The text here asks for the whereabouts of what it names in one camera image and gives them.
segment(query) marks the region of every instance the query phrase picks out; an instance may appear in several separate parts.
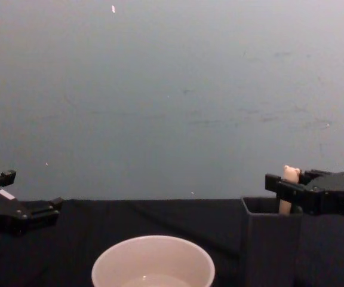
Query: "gray wall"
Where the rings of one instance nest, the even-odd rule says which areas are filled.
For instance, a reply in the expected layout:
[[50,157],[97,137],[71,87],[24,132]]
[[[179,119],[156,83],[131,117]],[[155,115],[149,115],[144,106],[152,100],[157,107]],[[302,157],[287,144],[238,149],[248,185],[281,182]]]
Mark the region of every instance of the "gray wall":
[[0,0],[19,199],[271,195],[284,164],[344,170],[344,1]]

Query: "water in bowl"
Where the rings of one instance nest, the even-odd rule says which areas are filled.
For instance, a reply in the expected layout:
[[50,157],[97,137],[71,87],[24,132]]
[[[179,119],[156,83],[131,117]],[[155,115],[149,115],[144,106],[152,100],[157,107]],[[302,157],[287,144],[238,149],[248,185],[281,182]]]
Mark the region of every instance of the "water in bowl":
[[163,274],[149,274],[128,281],[122,287],[191,287],[188,283]]

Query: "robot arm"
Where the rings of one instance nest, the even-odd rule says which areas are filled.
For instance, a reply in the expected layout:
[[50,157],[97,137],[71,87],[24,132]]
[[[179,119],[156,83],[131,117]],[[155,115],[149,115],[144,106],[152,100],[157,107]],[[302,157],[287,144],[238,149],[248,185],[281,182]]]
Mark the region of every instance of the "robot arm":
[[300,206],[304,213],[344,216],[344,172],[305,171],[298,184],[266,174],[265,189],[275,192],[278,199]]

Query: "black container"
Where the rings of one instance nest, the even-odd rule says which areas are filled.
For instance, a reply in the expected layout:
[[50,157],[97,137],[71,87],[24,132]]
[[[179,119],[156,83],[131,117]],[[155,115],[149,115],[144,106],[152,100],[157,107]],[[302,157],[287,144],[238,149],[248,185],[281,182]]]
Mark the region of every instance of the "black container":
[[280,201],[243,197],[240,247],[241,287],[293,287],[302,210],[280,215]]

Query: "black tablecloth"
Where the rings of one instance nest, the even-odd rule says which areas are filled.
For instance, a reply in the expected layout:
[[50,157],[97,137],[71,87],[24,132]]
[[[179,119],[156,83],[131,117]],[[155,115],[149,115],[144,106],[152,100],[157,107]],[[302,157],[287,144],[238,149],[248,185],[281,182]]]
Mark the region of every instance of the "black tablecloth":
[[[150,234],[199,244],[215,263],[215,286],[237,286],[240,214],[239,200],[68,200],[55,226],[0,234],[0,286],[92,286],[103,251]],[[296,286],[344,286],[343,217],[304,216],[296,274]]]

